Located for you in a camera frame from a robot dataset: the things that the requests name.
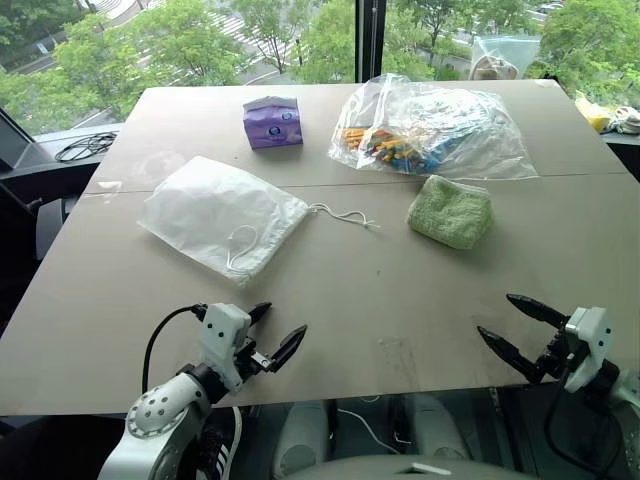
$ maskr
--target table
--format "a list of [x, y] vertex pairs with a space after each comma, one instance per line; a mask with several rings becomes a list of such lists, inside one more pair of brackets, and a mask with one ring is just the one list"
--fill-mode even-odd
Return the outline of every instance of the table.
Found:
[[[497, 223], [469, 252], [407, 227], [421, 179], [357, 172], [325, 157], [340, 105], [355, 86], [147, 91], [0, 340], [0, 414], [126, 410], [139, 394], [155, 325], [176, 307], [200, 301], [245, 308], [272, 301], [272, 313], [255, 332], [265, 352], [291, 329], [309, 325], [285, 368], [252, 379], [225, 404], [524, 383], [483, 344], [475, 326], [504, 335], [529, 357], [540, 353], [553, 329], [517, 312], [506, 292], [567, 313], [579, 305], [608, 307], [617, 333], [611, 358], [637, 368], [635, 180], [559, 89], [533, 81], [455, 85], [503, 93], [541, 174], [473, 182], [490, 190]], [[239, 99], [285, 91], [298, 96], [304, 147], [251, 152], [235, 112]], [[542, 113], [525, 115], [527, 103], [553, 110], [555, 127], [536, 118]], [[315, 107], [323, 109], [318, 122], [305, 120]], [[206, 112], [223, 147], [205, 135]], [[568, 134], [573, 145], [556, 142]], [[154, 151], [167, 156], [153, 157]], [[153, 186], [177, 168], [179, 157], [195, 154], [246, 168], [309, 203], [363, 209], [383, 228], [367, 231], [312, 215], [254, 283], [239, 290], [136, 224]], [[170, 155], [175, 162], [167, 161]], [[127, 161], [146, 162], [145, 168]], [[188, 314], [166, 327], [152, 356], [150, 384], [197, 360], [198, 327]]]

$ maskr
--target purple tissue box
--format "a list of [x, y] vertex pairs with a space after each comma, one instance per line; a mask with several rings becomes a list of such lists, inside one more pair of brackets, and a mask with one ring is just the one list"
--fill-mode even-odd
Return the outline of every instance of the purple tissue box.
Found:
[[302, 143], [298, 100], [264, 97], [246, 103], [244, 130], [252, 149]]

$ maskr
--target white drawstring bag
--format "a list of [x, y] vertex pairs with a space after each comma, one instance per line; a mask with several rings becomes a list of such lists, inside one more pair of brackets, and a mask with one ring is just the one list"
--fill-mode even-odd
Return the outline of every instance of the white drawstring bag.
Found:
[[[195, 157], [162, 182], [139, 224], [176, 250], [239, 286], [256, 276], [309, 212], [365, 227], [362, 212], [335, 215], [239, 168]], [[357, 214], [362, 221], [349, 218]]]

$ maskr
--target sneaker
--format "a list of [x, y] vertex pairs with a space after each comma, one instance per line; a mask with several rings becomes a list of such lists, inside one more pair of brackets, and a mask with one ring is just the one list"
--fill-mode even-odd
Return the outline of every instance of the sneaker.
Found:
[[238, 407], [214, 409], [200, 436], [197, 478], [228, 480], [241, 434], [242, 414]]

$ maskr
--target black cord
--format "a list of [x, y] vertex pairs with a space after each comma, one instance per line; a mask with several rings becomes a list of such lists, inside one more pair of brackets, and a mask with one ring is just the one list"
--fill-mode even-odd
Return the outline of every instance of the black cord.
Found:
[[196, 315], [198, 315], [197, 309], [200, 308], [201, 306], [202, 305], [197, 304], [197, 305], [191, 305], [189, 307], [182, 307], [177, 310], [174, 310], [169, 315], [167, 315], [164, 318], [164, 320], [162, 320], [158, 324], [156, 329], [151, 334], [151, 338], [149, 338], [149, 341], [147, 342], [147, 350], [144, 352], [144, 363], [142, 364], [142, 393], [143, 394], [146, 393], [147, 390], [149, 390], [149, 362], [151, 361], [151, 350], [153, 349], [153, 344], [156, 341], [156, 338], [158, 337], [158, 335], [160, 334], [160, 331], [176, 315], [180, 315], [181, 313], [184, 313], [184, 312], [193, 312]]
[[583, 470], [596, 474], [596, 480], [603, 480], [607, 478], [607, 475], [609, 474], [609, 471], [611, 470], [616, 459], [618, 458], [618, 455], [620, 454], [620, 449], [622, 447], [622, 429], [620, 428], [620, 425], [618, 424], [617, 420], [613, 417], [613, 415], [608, 414], [607, 418], [609, 419], [610, 422], [613, 422], [613, 424], [618, 429], [618, 445], [616, 446], [616, 449], [613, 453], [612, 458], [603, 467], [594, 467], [593, 465], [587, 462], [584, 462], [578, 458], [575, 458], [569, 455], [568, 453], [566, 453], [556, 445], [556, 443], [553, 440], [553, 436], [551, 435], [551, 424], [553, 423], [553, 420], [555, 418], [555, 414], [558, 409], [558, 404], [560, 403], [560, 398], [564, 393], [564, 386], [565, 386], [565, 383], [567, 382], [567, 378], [569, 377], [569, 373], [570, 373], [569, 369], [565, 369], [562, 376], [560, 377], [560, 380], [557, 383], [556, 392], [554, 394], [553, 400], [551, 401], [551, 405], [549, 406], [549, 410], [547, 411], [547, 414], [544, 419], [544, 436], [547, 439], [547, 443], [549, 444], [549, 447], [551, 447], [551, 450], [553, 450], [553, 452], [556, 455], [558, 455], [559, 457], [562, 457], [564, 460], [575, 465], [578, 468], [581, 468]]
[[117, 132], [105, 132], [76, 140], [56, 153], [56, 161], [61, 163], [75, 162], [104, 153], [109, 150], [116, 136]]

